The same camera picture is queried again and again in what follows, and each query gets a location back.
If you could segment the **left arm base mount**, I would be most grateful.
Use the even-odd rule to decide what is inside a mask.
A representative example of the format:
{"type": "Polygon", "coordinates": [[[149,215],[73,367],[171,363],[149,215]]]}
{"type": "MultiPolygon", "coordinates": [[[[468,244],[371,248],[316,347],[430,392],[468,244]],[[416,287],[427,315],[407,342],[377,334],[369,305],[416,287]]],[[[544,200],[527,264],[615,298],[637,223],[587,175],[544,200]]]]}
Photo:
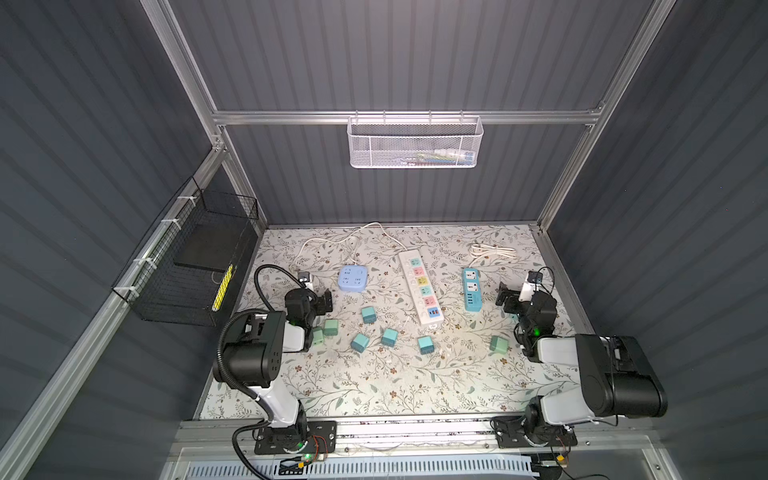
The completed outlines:
{"type": "Polygon", "coordinates": [[[285,428],[263,428],[253,435],[256,455],[329,454],[336,448],[338,423],[308,421],[285,428]]]}

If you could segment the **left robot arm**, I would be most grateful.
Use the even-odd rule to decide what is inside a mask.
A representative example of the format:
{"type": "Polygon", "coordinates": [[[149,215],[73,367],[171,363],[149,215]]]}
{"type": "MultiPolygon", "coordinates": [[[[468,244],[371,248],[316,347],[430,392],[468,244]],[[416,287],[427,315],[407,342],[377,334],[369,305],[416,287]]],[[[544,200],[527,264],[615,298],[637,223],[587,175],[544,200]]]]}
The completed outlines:
{"type": "Polygon", "coordinates": [[[301,402],[279,379],[284,344],[289,338],[298,342],[300,352],[308,350],[314,321],[333,311],[333,299],[329,290],[318,296],[297,288],[285,301],[285,311],[250,308],[232,314],[220,332],[212,371],[216,381],[262,408],[262,428],[299,435],[309,426],[301,402]]]}

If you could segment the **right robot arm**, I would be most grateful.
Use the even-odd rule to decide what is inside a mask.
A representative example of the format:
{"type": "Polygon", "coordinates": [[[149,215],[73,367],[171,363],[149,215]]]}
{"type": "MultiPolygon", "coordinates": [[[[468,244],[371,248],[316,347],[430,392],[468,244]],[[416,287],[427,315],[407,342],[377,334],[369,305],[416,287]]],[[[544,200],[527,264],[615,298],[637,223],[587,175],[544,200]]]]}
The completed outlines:
{"type": "Polygon", "coordinates": [[[526,282],[520,290],[501,283],[495,304],[517,317],[513,337],[527,360],[575,367],[579,373],[577,386],[529,401],[515,434],[530,445],[573,446],[577,425],[666,414],[667,394],[635,338],[556,335],[557,301],[537,283],[526,282]]]}

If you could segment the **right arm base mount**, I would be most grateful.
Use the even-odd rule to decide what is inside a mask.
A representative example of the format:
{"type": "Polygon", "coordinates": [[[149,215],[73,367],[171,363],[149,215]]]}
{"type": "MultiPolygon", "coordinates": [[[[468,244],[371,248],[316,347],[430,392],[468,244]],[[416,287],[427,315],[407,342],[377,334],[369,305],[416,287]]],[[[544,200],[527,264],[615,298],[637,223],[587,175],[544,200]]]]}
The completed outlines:
{"type": "Polygon", "coordinates": [[[565,426],[534,424],[522,415],[497,416],[490,420],[490,427],[499,448],[540,448],[563,447],[570,449],[578,445],[575,432],[565,426]]]}

